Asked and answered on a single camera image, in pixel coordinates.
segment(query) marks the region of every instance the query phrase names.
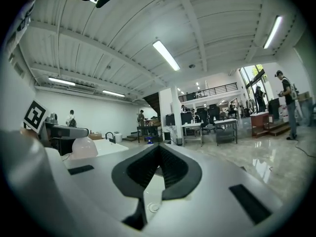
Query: black rubber pad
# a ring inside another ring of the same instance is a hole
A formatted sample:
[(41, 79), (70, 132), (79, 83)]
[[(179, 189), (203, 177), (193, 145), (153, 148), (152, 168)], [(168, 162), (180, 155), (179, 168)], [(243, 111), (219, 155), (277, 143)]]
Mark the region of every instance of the black rubber pad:
[(94, 167), (92, 167), (91, 165), (85, 165), (85, 166), (81, 166), (81, 167), (77, 167), (77, 168), (70, 168), (68, 169), (69, 174), (71, 175), (77, 175), (83, 172), (87, 172), (89, 170), (93, 170)]
[(244, 185), (231, 186), (229, 189), (254, 224), (259, 224), (271, 215), (271, 212)]

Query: backpack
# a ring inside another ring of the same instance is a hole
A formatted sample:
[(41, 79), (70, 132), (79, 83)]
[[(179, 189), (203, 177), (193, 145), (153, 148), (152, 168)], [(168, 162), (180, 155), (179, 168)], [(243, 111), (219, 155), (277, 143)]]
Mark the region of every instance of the backpack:
[(293, 100), (296, 100), (299, 91), (295, 87), (295, 84), (292, 84), (288, 78), (283, 77), (282, 82), (283, 82), (284, 79), (287, 79), (287, 81), (290, 83), (290, 89), (291, 89), (290, 96), (292, 97)]
[(75, 119), (73, 118), (70, 122), (69, 122), (69, 127), (76, 127), (77, 126), (77, 122), (75, 121)]

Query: faucet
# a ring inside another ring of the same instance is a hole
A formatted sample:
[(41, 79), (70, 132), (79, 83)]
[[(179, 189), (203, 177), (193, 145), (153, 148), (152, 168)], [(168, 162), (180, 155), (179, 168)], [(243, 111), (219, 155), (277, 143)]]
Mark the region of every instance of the faucet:
[(196, 121), (196, 117), (198, 117), (198, 119), (201, 120), (200, 117), (199, 117), (199, 115), (195, 115), (195, 116), (194, 116), (194, 123), (195, 123), (195, 121)]
[(110, 142), (113, 142), (114, 144), (116, 144), (116, 142), (115, 142), (115, 137), (114, 137), (113, 133), (111, 133), (111, 132), (107, 132), (107, 133), (105, 134), (105, 139), (106, 139), (106, 140), (108, 139), (108, 136), (107, 136), (108, 133), (112, 134), (112, 139), (109, 138), (109, 141), (110, 141)]

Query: cap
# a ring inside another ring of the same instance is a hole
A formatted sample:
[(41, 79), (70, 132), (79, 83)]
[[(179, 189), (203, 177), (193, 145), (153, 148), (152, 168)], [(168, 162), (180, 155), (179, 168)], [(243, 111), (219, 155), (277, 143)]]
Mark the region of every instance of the cap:
[(281, 70), (278, 70), (277, 72), (276, 72), (276, 74), (275, 74), (275, 77), (277, 77), (278, 75), (283, 75), (283, 73), (282, 73), (282, 71)]

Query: air conditioner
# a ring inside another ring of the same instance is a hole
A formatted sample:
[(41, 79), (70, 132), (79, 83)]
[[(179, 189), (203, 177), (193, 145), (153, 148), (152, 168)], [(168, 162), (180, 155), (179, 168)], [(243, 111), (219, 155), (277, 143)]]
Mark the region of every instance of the air conditioner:
[(232, 76), (235, 72), (236, 72), (236, 69), (231, 70), (228, 76)]
[(81, 92), (81, 93), (87, 93), (87, 94), (91, 94), (91, 95), (93, 95), (95, 92), (94, 88), (87, 87), (87, 86), (81, 86), (81, 85), (75, 85), (75, 86), (69, 85), (67, 90)]

